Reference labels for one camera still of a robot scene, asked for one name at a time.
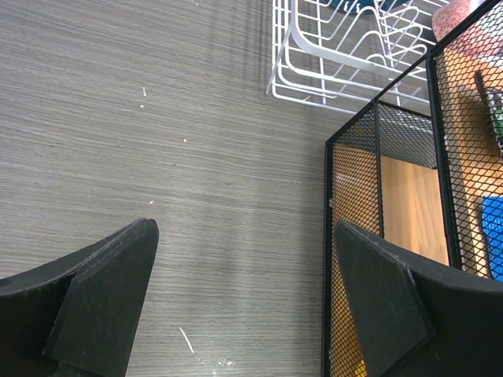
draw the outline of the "blue object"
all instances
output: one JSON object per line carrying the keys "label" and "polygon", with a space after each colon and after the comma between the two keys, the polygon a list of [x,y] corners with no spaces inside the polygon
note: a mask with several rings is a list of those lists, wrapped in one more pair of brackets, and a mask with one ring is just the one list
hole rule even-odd
{"label": "blue object", "polygon": [[[394,8],[396,6],[399,6],[405,2],[408,2],[409,0],[384,0],[381,9],[382,10],[388,10],[390,8]],[[339,10],[341,12],[346,12],[346,13],[351,13],[355,14],[357,13],[360,9],[365,8],[366,6],[372,6],[374,7],[374,0],[329,0],[329,5],[333,8],[337,8],[340,3]]]}
{"label": "blue object", "polygon": [[484,198],[482,227],[487,238],[491,272],[495,280],[503,281],[503,196]]}

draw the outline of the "dish rack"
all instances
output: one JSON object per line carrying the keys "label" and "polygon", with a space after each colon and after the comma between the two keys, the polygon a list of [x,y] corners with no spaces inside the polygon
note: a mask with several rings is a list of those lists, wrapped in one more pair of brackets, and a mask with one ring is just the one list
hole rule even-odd
{"label": "dish rack", "polygon": [[[267,93],[354,114],[418,60],[432,37],[431,15],[446,0],[273,0],[272,74]],[[424,65],[387,92],[387,101],[428,110]]]}

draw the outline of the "gray wood grain surface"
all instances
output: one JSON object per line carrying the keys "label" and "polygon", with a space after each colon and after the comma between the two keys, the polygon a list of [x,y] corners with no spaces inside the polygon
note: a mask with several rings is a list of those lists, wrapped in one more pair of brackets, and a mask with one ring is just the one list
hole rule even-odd
{"label": "gray wood grain surface", "polygon": [[128,375],[320,373],[323,148],[348,116],[264,95],[270,7],[0,2],[0,278],[155,218]]}

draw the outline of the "white wire basket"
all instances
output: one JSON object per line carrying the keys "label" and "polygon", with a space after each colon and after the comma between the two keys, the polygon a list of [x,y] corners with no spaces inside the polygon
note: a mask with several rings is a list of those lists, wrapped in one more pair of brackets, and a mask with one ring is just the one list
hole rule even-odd
{"label": "white wire basket", "polygon": [[[337,7],[328,0],[273,0],[272,74],[267,93],[354,114],[435,44],[431,15],[446,0],[397,0]],[[418,66],[386,101],[429,112]]]}

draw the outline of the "white metal wire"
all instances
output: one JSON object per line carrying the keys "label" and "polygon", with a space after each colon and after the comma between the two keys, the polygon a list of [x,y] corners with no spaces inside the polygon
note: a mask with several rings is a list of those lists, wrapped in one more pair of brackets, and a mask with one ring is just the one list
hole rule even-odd
{"label": "white metal wire", "polygon": [[[431,17],[446,0],[411,0],[387,9],[355,0],[273,0],[272,74],[275,97],[355,113],[434,44],[425,38]],[[428,105],[424,67],[389,91],[398,104]]]}

